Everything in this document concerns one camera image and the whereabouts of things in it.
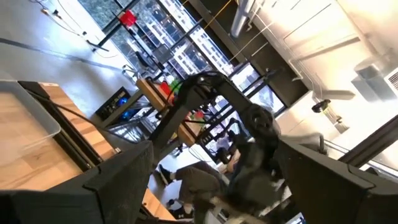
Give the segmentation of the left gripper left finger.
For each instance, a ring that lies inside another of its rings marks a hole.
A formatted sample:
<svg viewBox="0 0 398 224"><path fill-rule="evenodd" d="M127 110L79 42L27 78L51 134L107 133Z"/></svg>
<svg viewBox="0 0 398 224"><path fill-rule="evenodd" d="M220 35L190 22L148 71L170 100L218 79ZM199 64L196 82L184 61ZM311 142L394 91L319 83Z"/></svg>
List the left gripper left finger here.
<svg viewBox="0 0 398 224"><path fill-rule="evenodd" d="M134 223L154 155L142 141L45 191L1 191L1 223Z"/></svg>

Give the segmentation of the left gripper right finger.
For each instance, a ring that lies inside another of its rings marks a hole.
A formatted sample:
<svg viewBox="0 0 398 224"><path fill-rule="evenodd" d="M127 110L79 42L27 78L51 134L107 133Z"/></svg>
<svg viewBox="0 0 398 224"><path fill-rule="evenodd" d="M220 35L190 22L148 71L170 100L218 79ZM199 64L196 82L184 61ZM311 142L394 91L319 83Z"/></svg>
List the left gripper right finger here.
<svg viewBox="0 0 398 224"><path fill-rule="evenodd" d="M307 223L397 224L397 183L286 140L275 158Z"/></svg>

